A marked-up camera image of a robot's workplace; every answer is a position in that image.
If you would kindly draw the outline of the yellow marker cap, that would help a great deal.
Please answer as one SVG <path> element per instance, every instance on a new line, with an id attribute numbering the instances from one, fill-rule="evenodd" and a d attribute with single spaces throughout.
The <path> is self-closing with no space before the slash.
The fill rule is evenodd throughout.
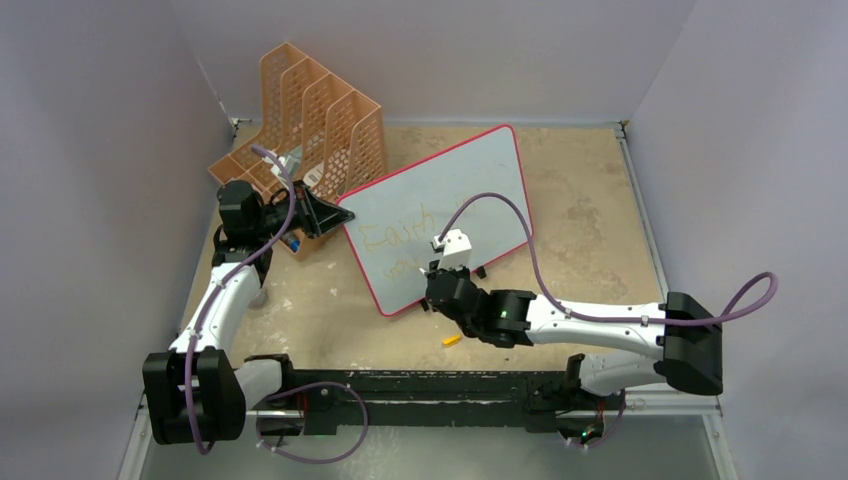
<path id="1" fill-rule="evenodd" d="M 462 337 L 459 335 L 449 337 L 442 341 L 442 346 L 445 348 L 449 348 L 451 346 L 457 345 L 462 340 Z"/>

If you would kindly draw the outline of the pink framed whiteboard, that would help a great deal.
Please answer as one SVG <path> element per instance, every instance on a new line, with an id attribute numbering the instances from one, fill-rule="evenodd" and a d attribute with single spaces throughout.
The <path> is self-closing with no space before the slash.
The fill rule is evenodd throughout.
<path id="1" fill-rule="evenodd" d="M 534 230 L 516 133 L 491 128 L 342 195 L 345 234 L 381 315 L 418 303 L 430 245 L 449 225 L 469 235 L 474 268 L 510 254 Z"/>

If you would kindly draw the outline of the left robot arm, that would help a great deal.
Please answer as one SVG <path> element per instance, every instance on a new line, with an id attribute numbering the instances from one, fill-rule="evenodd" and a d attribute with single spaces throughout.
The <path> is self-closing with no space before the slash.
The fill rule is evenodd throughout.
<path id="1" fill-rule="evenodd" d="M 237 439 L 248 410 L 262 400 L 284 409 L 297 399 L 287 355 L 259 355 L 240 368 L 228 358 L 241 322 L 264 293 L 273 243 L 297 232 L 320 238 L 355 217 L 302 181 L 292 193 L 279 189 L 266 201 L 248 181 L 231 180 L 217 200 L 221 224 L 201 303 L 168 349 L 149 354 L 142 366 L 154 440 L 196 443 L 203 452 Z"/>

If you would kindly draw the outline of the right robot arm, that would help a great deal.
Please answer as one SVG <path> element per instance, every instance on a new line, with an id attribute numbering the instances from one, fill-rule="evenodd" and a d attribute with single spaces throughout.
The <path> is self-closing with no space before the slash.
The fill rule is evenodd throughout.
<path id="1" fill-rule="evenodd" d="M 560 301 L 524 290 L 475 285 L 468 269 L 425 274 L 425 300 L 469 338 L 498 348 L 580 344 L 608 355 L 570 358 L 561 381 L 576 407 L 634 386 L 664 382 L 693 395 L 724 390 L 722 329 L 693 297 L 671 292 L 662 303 L 608 305 Z"/>

